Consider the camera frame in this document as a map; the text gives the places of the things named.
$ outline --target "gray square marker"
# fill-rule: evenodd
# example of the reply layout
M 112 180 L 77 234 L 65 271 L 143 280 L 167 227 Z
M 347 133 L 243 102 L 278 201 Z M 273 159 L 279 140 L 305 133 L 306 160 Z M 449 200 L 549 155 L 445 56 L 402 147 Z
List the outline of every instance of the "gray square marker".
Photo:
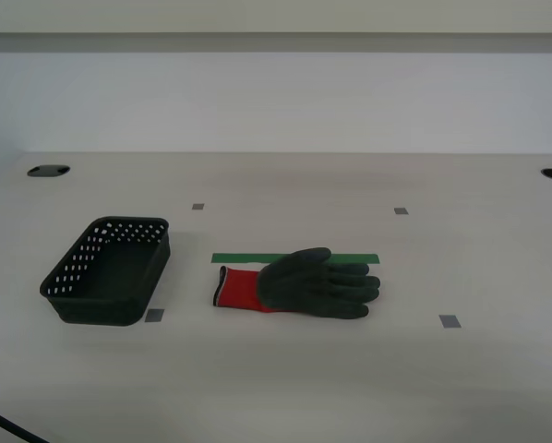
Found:
M 147 315 L 145 316 L 145 323 L 155 323 L 158 321 L 162 321 L 163 312 L 165 312 L 165 309 L 148 310 Z
M 440 316 L 440 321 L 444 328 L 460 328 L 461 323 L 457 316 Z

